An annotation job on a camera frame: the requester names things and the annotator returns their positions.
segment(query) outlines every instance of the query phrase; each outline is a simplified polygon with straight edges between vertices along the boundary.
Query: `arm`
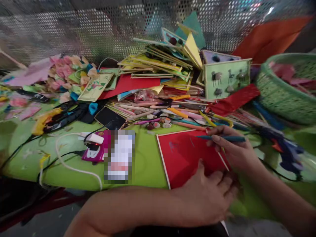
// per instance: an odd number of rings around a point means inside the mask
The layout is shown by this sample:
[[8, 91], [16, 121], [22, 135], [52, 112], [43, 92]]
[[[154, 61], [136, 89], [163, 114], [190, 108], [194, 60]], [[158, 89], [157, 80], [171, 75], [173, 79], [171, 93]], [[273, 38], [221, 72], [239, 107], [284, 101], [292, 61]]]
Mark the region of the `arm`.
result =
[[[209, 135], [225, 134], [242, 136], [227, 126], [208, 132]], [[216, 150], [225, 149], [226, 156], [233, 167], [244, 173], [261, 194], [274, 214], [294, 236], [316, 236], [316, 210], [280, 179], [267, 171], [257, 158], [247, 140], [245, 143], [230, 143], [219, 136], [213, 136]]]
[[230, 174], [195, 175], [178, 189], [124, 187], [92, 196], [65, 233], [70, 236], [110, 236], [142, 225], [194, 227], [224, 219], [237, 195]]

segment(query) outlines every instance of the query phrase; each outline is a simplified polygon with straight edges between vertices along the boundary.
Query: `green basket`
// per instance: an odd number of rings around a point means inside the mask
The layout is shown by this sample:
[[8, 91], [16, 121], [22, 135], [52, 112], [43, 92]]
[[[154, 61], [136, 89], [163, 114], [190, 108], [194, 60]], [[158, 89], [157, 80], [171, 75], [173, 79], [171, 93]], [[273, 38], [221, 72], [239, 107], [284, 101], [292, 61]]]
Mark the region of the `green basket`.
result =
[[269, 111], [299, 124], [316, 123], [316, 97], [309, 96], [278, 78], [269, 67], [270, 62], [292, 64], [296, 78], [316, 80], [316, 54], [278, 54], [261, 65], [256, 86], [260, 103]]

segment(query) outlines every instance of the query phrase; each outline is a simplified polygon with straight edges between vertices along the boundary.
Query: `metal mesh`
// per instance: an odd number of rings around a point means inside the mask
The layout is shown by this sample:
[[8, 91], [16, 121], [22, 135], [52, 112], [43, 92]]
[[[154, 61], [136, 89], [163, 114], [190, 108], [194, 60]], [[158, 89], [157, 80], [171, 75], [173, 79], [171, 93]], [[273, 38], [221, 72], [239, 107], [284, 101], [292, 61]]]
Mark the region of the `metal mesh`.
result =
[[[232, 52], [262, 22], [307, 16], [314, 0], [0, 0], [0, 45], [21, 63], [57, 53], [92, 62], [120, 60], [144, 45], [133, 37], [160, 40], [192, 11], [213, 51]], [[8, 65], [0, 58], [0, 67]]]

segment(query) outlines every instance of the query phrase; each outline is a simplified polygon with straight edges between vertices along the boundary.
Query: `red card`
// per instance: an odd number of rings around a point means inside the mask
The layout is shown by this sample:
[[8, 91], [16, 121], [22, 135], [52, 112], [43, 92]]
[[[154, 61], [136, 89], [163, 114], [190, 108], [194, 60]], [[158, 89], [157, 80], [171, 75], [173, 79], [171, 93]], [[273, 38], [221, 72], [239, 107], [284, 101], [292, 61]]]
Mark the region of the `red card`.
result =
[[126, 91], [160, 85], [160, 78], [131, 78], [131, 74], [123, 74], [118, 79], [114, 90], [105, 91], [98, 99], [107, 99]]
[[157, 135], [170, 189], [181, 187], [196, 173], [200, 158], [204, 161], [206, 176], [217, 170], [231, 170], [223, 151], [221, 158], [214, 147], [206, 145], [207, 140], [196, 137], [203, 135], [205, 132], [198, 130]]

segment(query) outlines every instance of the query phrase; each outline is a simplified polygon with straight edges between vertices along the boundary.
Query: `green table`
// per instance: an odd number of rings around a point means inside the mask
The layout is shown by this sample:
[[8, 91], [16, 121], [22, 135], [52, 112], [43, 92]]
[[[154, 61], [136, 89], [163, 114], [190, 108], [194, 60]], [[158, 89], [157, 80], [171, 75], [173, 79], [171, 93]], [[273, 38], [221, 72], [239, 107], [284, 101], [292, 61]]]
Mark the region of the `green table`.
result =
[[[52, 109], [54, 105], [43, 105], [40, 113]], [[7, 158], [21, 143], [23, 143], [31, 134], [34, 125], [32, 119], [19, 121], [14, 118], [9, 121], [0, 122], [0, 157]], [[91, 132], [101, 125], [94, 123], [92, 125], [76, 121], [70, 125], [73, 127], [70, 131], [65, 132], [63, 129], [52, 133], [53, 135], [63, 135], [71, 132]], [[132, 169], [132, 179], [130, 185], [148, 186], [154, 188], [168, 188], [163, 164], [161, 161], [156, 136], [146, 133], [146, 129], [139, 125], [130, 126], [127, 130], [135, 130], [136, 132], [136, 151], [135, 162]], [[172, 128], [164, 129], [158, 128], [154, 131], [157, 134], [171, 133], [175, 131], [186, 130], [186, 128], [173, 125]], [[309, 130], [302, 130], [298, 132], [289, 131], [289, 136], [295, 138], [304, 148], [314, 155], [316, 149], [314, 147], [316, 130], [315, 128]], [[42, 157], [37, 153], [38, 150], [43, 150], [51, 154], [50, 163], [56, 158], [55, 153], [56, 137], [43, 136], [40, 139], [26, 144], [6, 165], [4, 168], [4, 175], [16, 179], [28, 180], [35, 182], [40, 171], [39, 160]], [[82, 141], [79, 141], [77, 136], [68, 136], [60, 141], [62, 144], [61, 154], [65, 154], [74, 150], [84, 150], [85, 146]], [[27, 151], [32, 151], [33, 154], [25, 157]], [[266, 154], [266, 159], [270, 163], [277, 164], [278, 154], [271, 149], [270, 144], [262, 147], [262, 151]], [[104, 176], [104, 163], [99, 163], [93, 166], [91, 162], [83, 161], [76, 155], [67, 155], [63, 157], [67, 164], [71, 167], [91, 171], [99, 174], [101, 179]], [[232, 213], [236, 215], [274, 219], [268, 207], [263, 203], [262, 199], [257, 195], [256, 191], [249, 185], [248, 181], [240, 176], [241, 184], [244, 188], [243, 193], [240, 194], [239, 199], [234, 202], [231, 207]], [[66, 188], [82, 189], [98, 191], [99, 184], [95, 177], [88, 174], [78, 173], [66, 169], [59, 162], [56, 162], [43, 175], [43, 182], [48, 185], [60, 186]], [[296, 192], [302, 195], [307, 201], [316, 205], [316, 184], [315, 182], [289, 182], [288, 185]], [[120, 185], [103, 184], [103, 188], [113, 188]]]

